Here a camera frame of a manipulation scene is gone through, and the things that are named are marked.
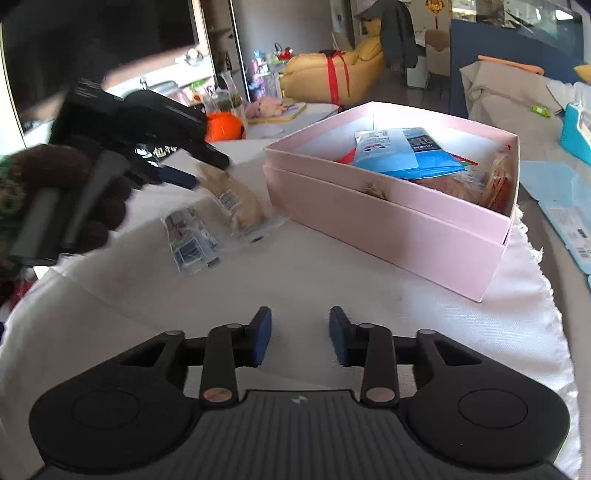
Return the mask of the left hand dark glove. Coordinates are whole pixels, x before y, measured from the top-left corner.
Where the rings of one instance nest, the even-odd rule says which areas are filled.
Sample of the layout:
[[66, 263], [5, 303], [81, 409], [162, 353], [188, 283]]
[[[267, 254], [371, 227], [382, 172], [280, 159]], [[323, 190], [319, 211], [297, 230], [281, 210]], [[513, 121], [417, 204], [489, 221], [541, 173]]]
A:
[[[35, 195], [45, 189], [60, 195], [77, 194], [86, 185], [91, 160], [67, 146], [41, 144], [1, 158], [1, 279], [18, 276], [21, 266], [8, 259], [22, 218]], [[126, 216], [132, 188], [122, 177], [110, 182], [95, 202], [73, 247], [86, 254], [106, 246], [110, 233]]]

